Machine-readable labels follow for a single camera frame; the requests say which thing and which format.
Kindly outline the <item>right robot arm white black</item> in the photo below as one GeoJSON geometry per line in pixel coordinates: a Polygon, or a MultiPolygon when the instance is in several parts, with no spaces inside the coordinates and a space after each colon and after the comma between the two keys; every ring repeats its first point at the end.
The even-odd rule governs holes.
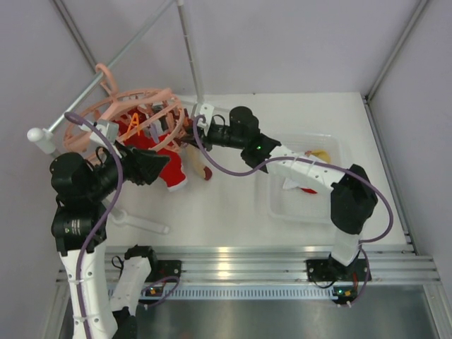
{"type": "Polygon", "coordinates": [[[320,273],[320,281],[336,283],[355,272],[359,241],[365,222],[372,216],[378,198],[367,173],[359,165],[343,169],[314,155],[293,152],[280,141],[261,132],[258,118],[248,107],[233,108],[228,119],[215,123],[212,114],[197,114],[189,122],[183,142],[207,153],[214,145],[240,150],[252,172],[261,170],[325,194],[336,228],[332,251],[320,273]]]}

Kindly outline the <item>pink round clip hanger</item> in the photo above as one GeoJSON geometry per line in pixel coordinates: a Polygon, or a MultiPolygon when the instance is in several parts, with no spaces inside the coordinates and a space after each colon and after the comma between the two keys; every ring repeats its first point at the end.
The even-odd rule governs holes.
{"type": "Polygon", "coordinates": [[[182,164],[181,139],[187,135],[189,116],[170,88],[121,91],[110,69],[97,64],[100,85],[107,98],[89,106],[79,116],[91,122],[119,125],[115,140],[122,145],[168,155],[171,165],[182,164]]]}

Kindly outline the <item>white sock black stripes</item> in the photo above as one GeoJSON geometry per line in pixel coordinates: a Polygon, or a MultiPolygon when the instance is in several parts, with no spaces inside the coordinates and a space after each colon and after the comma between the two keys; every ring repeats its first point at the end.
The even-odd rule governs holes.
{"type": "Polygon", "coordinates": [[[283,182],[282,188],[284,190],[290,190],[290,189],[303,189],[303,186],[299,183],[297,183],[294,180],[286,178],[283,182]]]}

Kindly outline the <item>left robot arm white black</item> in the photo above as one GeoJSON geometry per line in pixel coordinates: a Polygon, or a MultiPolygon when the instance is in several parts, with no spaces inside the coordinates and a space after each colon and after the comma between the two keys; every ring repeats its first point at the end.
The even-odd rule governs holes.
{"type": "Polygon", "coordinates": [[[57,209],[51,231],[66,270],[73,307],[74,338],[136,338],[136,308],[146,280],[160,271],[150,246],[135,245],[124,256],[114,294],[105,276],[107,219],[124,182],[150,185],[170,159],[151,150],[122,146],[93,165],[68,152],[50,165],[57,209]]]}

